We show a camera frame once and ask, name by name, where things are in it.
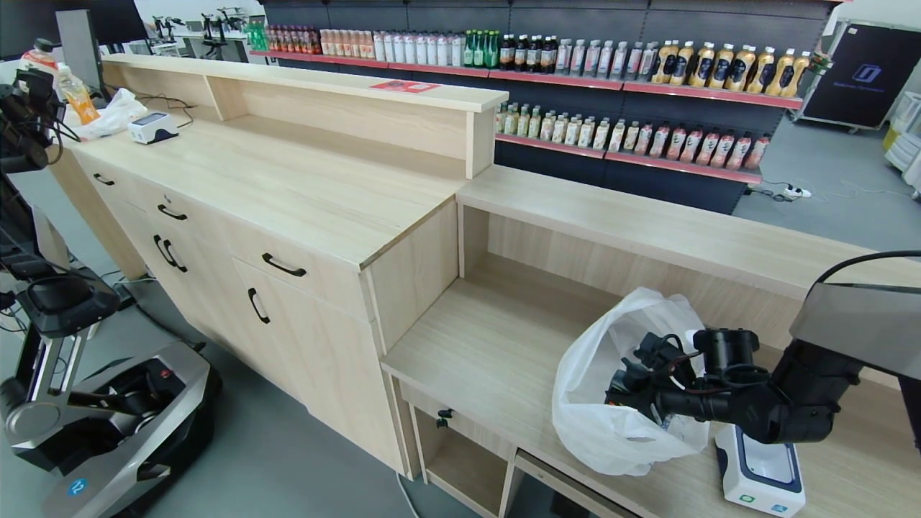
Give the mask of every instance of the checkout counter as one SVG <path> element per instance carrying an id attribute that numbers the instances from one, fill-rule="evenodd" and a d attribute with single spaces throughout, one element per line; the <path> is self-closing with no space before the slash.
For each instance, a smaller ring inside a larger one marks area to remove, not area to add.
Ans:
<path id="1" fill-rule="evenodd" d="M 149 268 L 191 324 L 311 415 L 482 516 L 506 516 L 525 474 L 600 516 L 759 515 L 724 501 L 712 447 L 645 477 L 582 465 L 551 422 L 557 363 L 645 286 L 685 295 L 708 325 L 752 329 L 771 368 L 811 282 L 868 251 L 496 166 L 505 92 L 155 56 L 104 65 L 108 84 L 195 104 L 194 124 L 150 147 L 125 134 L 68 145 L 53 174 L 128 277 Z M 921 286 L 921 265 L 840 278 Z M 897 383 L 862 378 L 831 437 L 799 447 L 798 516 L 921 509 Z"/>

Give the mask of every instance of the logo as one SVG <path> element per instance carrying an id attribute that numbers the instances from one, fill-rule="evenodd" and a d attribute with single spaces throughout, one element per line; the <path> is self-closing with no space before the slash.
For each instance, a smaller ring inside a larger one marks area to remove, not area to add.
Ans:
<path id="1" fill-rule="evenodd" d="M 861 65 L 852 79 L 858 83 L 872 83 L 882 73 L 882 68 L 876 65 Z"/>
<path id="2" fill-rule="evenodd" d="M 67 494 L 75 497 L 76 495 L 83 492 L 87 488 L 87 480 L 85 478 L 78 478 L 71 482 L 70 487 L 67 488 Z"/>

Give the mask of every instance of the black display board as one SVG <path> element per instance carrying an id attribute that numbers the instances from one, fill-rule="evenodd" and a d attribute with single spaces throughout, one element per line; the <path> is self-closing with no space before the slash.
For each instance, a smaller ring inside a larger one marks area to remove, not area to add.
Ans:
<path id="1" fill-rule="evenodd" d="M 921 59 L 921 32 L 843 22 L 834 67 L 799 116 L 877 128 Z"/>

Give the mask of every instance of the cabinet door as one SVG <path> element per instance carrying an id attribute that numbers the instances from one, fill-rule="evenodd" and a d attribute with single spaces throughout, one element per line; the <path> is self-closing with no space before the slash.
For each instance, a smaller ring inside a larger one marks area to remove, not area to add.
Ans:
<path id="1" fill-rule="evenodd" d="M 234 264 L 253 294 L 254 317 L 268 321 L 295 397 L 330 428 L 400 469 L 371 324 L 253 266 Z"/>

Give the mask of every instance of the blue circular label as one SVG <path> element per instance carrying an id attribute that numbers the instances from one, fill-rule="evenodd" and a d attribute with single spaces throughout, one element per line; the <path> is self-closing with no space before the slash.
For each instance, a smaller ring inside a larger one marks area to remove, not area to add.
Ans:
<path id="1" fill-rule="evenodd" d="M 70 487 L 67 488 L 67 494 L 75 497 L 76 495 L 83 492 L 87 488 L 87 480 L 85 478 L 78 478 L 71 482 Z"/>

